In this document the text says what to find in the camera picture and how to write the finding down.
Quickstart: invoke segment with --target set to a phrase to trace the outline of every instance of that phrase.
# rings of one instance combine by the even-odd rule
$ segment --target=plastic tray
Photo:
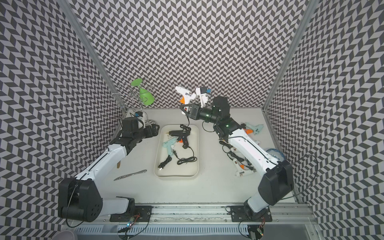
[[[168,157],[168,151],[163,147],[163,143],[172,138],[168,136],[169,131],[181,130],[180,125],[166,125],[161,129],[160,142],[157,148],[156,161],[154,166],[154,173],[160,179],[164,180],[178,180],[178,179],[193,179],[199,172],[199,129],[195,125],[189,125],[191,133],[188,136],[189,146],[193,149],[196,162],[188,162],[181,165],[177,164],[177,158],[172,156],[172,160],[162,169],[159,170],[158,166],[161,162],[165,161]],[[179,158],[192,157],[192,150],[183,148],[182,142],[175,143],[173,148]]]

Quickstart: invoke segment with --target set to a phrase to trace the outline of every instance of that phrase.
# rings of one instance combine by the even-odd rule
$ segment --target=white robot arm
[[[130,199],[118,196],[102,198],[98,187],[125,156],[144,138],[157,136],[159,125],[145,126],[142,112],[122,121],[121,136],[113,139],[107,149],[75,178],[65,178],[59,184],[59,217],[92,222],[98,216],[122,214]]]
[[[240,124],[230,117],[227,98],[213,98],[212,108],[185,104],[180,109],[189,118],[214,123],[218,136],[239,150],[262,176],[258,192],[244,203],[249,219],[261,217],[266,207],[276,204],[293,190],[292,166],[268,154],[246,134]]]

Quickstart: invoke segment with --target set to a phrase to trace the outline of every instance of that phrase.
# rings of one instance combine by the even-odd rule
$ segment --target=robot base
[[[258,213],[254,213],[251,209],[248,209],[246,206],[228,206],[231,210],[232,222],[262,222],[262,217],[264,217],[266,222],[272,221],[271,211],[269,207],[261,210]]]

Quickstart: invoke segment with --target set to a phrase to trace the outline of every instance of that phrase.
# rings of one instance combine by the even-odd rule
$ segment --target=black cable
[[[120,230],[118,231],[118,233],[128,232],[129,229],[130,229],[130,227],[124,227],[124,228],[120,229]]]
[[[76,226],[70,226],[69,223],[68,223],[68,210],[70,208],[70,204],[71,204],[71,200],[72,200],[72,197],[73,197],[73,194],[77,188],[77,186],[79,185],[79,181],[86,175],[87,173],[85,173],[79,180],[76,181],[76,185],[74,186],[73,188],[73,191],[72,191],[72,194],[71,194],[71,197],[70,197],[70,200],[68,201],[68,206],[67,206],[67,213],[65,214],[65,223],[67,224],[68,227],[70,228],[74,228],[74,227],[78,227],[80,226],[80,224],[82,224],[84,221],[82,221],[81,223],[79,223],[78,225]]]
[[[189,126],[189,121],[188,121],[188,125],[184,125],[184,124],[180,124],[180,128],[183,129],[184,131],[186,132],[190,132],[192,129],[191,127],[188,127]]]
[[[237,137],[241,137],[242,139],[244,139],[244,140],[246,140],[249,144],[251,144],[252,145],[252,147],[254,147],[257,151],[259,151],[259,153],[261,154],[261,155],[263,155],[263,157],[266,159],[266,160],[268,160],[268,158],[259,150],[259,149],[257,149],[257,147],[254,145],[254,142],[252,143],[252,142],[250,142],[248,139],[246,139],[245,137],[243,137],[243,136],[235,136],[235,137],[229,137],[228,139],[230,139],[230,138],[237,138]]]
[[[183,163],[188,163],[188,162],[196,162],[197,161],[197,157],[195,157],[195,152],[193,151],[193,149],[191,147],[188,147],[192,150],[192,154],[193,156],[192,157],[189,157],[189,158],[179,158],[176,154],[176,151],[173,150],[173,153],[175,154],[175,156],[177,157],[178,161],[177,161],[177,164],[178,165],[181,165]]]
[[[204,131],[206,131],[206,132],[214,132],[214,131],[215,131],[215,130],[213,130],[213,131],[207,131],[207,130],[204,128],[204,123],[205,123],[205,121],[203,121],[203,122],[201,123],[201,126],[203,127]]]
[[[227,156],[229,157],[229,155],[231,155],[231,157],[233,157],[233,158],[236,158],[239,162],[244,162],[245,161],[245,159],[244,158],[242,158],[242,157],[239,157],[239,156],[237,156],[234,152],[232,152],[232,151],[229,151],[228,153],[227,153]]]
[[[229,148],[229,151],[231,151],[231,147],[232,147],[232,145],[230,145],[230,144],[228,144],[228,143],[226,143],[226,142],[224,142],[224,141],[219,141],[219,143],[220,143],[221,145],[223,145],[223,146],[221,147],[221,149],[223,150],[223,152],[225,152],[225,151],[224,151],[224,147]]]
[[[231,159],[232,161],[234,160],[234,158],[231,158],[228,154],[229,154],[229,152],[227,152],[226,153],[227,154],[227,156],[229,157],[229,159]],[[247,167],[247,168],[249,168],[249,170],[252,170],[252,171],[254,171],[255,170],[255,168],[254,167],[252,167],[252,166],[248,166],[248,165],[245,165],[245,164],[243,164],[243,166],[244,167]]]
[[[88,172],[94,167],[94,166],[96,166],[96,164],[98,163],[98,162],[100,162],[100,160],[102,160],[105,156],[107,156],[107,154],[104,154],[104,156],[103,157],[101,157],[89,170],[88,170]],[[81,176],[81,178],[79,178],[77,181],[76,181],[76,185],[74,186],[74,188],[73,188],[73,191],[72,191],[72,194],[71,194],[71,197],[70,197],[70,200],[68,201],[68,206],[67,206],[67,213],[65,214],[65,223],[67,224],[67,226],[68,227],[70,227],[70,228],[74,228],[74,227],[78,227],[80,224],[82,224],[84,221],[82,221],[81,223],[79,223],[78,225],[76,225],[76,226],[70,226],[69,224],[68,224],[68,210],[69,210],[69,208],[70,208],[70,204],[71,204],[71,200],[72,200],[72,197],[73,197],[73,194],[74,194],[74,192],[75,192],[75,190],[76,190],[76,188],[77,188],[77,186],[79,185],[79,181],[85,176],[85,175],[87,175],[87,173],[84,173],[84,175],[83,176]]]
[[[249,239],[249,237],[245,236],[243,233],[240,232],[240,224],[241,224],[242,222],[244,222],[245,220],[248,220],[248,219],[243,219],[243,220],[241,220],[241,221],[239,222],[239,225],[237,226],[237,228],[239,229],[239,233],[240,233],[243,237],[246,237],[246,238]]]
[[[265,215],[267,212],[268,212],[268,210],[266,210],[266,211],[264,212],[264,214],[263,214],[260,218],[264,217],[264,215]],[[240,232],[240,224],[241,224],[242,222],[244,222],[245,220],[250,220],[250,219],[248,219],[247,215],[245,215],[245,219],[243,219],[243,220],[241,220],[241,221],[239,222],[239,225],[237,226],[237,228],[238,228],[238,230],[239,230],[239,233],[240,233],[243,237],[246,237],[246,238],[249,239],[249,237],[243,235],[243,234]]]
[[[164,162],[160,163],[158,168],[160,168],[160,170],[163,169],[171,160],[172,157],[168,155],[167,159]]]
[[[219,141],[219,143],[221,144],[221,145],[223,145],[223,146],[226,146],[227,148],[229,148],[229,149],[231,149],[233,146],[231,145],[231,144],[229,144],[229,143],[226,143],[226,142],[224,142],[224,141]]]
[[[252,163],[251,163],[250,161],[248,161],[248,159],[245,159],[245,160],[247,161],[247,163],[248,163],[249,166],[252,165]]]
[[[144,228],[143,230],[141,230],[139,233],[137,233],[137,234],[133,235],[132,237],[130,237],[129,239],[136,237],[137,235],[141,234],[144,230],[146,230],[147,227],[148,227],[148,224],[149,224],[149,220],[150,220],[150,219],[151,219],[151,215],[150,215],[150,213],[148,213],[148,223],[147,223],[147,225],[145,226],[145,228]]]
[[[314,182],[314,179],[316,178],[317,173],[318,173],[318,170],[319,170],[319,161],[317,160],[317,158],[316,158],[314,155],[305,154],[304,156],[311,156],[311,157],[313,157],[313,158],[316,160],[316,171],[315,171],[315,174],[314,174],[314,176],[313,176],[313,178],[312,178],[312,181],[308,184],[308,186],[307,186],[303,191],[299,192],[298,194],[294,194],[294,195],[292,195],[292,196],[290,196],[290,197],[282,198],[281,200],[284,200],[284,199],[288,199],[288,198],[291,198],[291,197],[298,196],[298,195],[302,194],[303,192],[307,191],[308,188],[310,188],[310,187],[312,186],[312,184],[313,184],[313,182]]]
[[[186,115],[186,117],[187,117],[187,120],[188,120],[188,125],[187,125],[187,127],[188,127],[189,126],[189,117],[187,115]]]

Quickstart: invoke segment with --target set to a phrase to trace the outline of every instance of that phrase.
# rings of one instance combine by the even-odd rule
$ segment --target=black and white patterned backdrop
[[[174,87],[208,86],[234,107],[263,106],[308,0],[69,0],[110,77],[153,86],[153,107],[174,108]]]
[[[98,157],[119,110],[53,0],[1,1],[0,32],[0,239],[48,239],[58,183]]]
[[[322,0],[268,109],[327,239],[384,239],[384,3]],[[299,164],[299,190],[314,176]]]

